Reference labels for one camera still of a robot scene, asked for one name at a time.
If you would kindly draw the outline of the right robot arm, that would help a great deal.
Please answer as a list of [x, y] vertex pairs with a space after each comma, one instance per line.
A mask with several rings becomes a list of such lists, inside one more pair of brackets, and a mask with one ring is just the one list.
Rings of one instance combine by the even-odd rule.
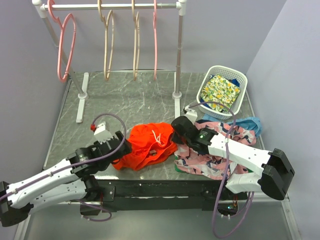
[[280, 149], [262, 150], [245, 145], [208, 127], [197, 128], [186, 116], [171, 124], [173, 141], [184, 143], [199, 156], [221, 157], [248, 168], [251, 172], [232, 173], [219, 186], [219, 194], [231, 199], [241, 192], [263, 192], [272, 199], [285, 199], [295, 171]]

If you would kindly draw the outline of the pink patterned garment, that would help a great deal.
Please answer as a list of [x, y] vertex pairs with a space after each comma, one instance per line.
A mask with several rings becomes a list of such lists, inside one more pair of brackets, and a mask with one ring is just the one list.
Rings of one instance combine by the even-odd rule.
[[[215, 130], [216, 132], [226, 135], [230, 127], [231, 122], [196, 122], [196, 127], [209, 128]], [[257, 142], [255, 132], [253, 130], [246, 130], [238, 125], [232, 129], [228, 138], [242, 143], [247, 146], [253, 146]], [[219, 156], [211, 155], [201, 155], [190, 148], [189, 151], [175, 151], [175, 161], [174, 163], [180, 165], [186, 173], [194, 175], [202, 175], [212, 180], [221, 180], [226, 168], [226, 159]]]

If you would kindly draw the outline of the orange shorts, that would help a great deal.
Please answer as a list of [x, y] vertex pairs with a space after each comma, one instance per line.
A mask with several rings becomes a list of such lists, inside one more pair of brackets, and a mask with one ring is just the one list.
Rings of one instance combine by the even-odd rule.
[[172, 126], [165, 122], [134, 126], [128, 138], [131, 153], [117, 160], [113, 167], [118, 171], [125, 168], [139, 171], [163, 163], [177, 150], [172, 141], [173, 133]]

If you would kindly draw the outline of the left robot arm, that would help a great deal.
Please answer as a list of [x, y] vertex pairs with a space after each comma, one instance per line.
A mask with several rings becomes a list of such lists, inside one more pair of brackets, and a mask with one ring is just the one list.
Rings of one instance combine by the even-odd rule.
[[11, 227], [61, 202], [94, 201], [102, 194], [95, 174], [132, 151], [120, 131], [102, 143], [80, 147], [56, 165], [16, 183], [0, 183], [0, 222]]

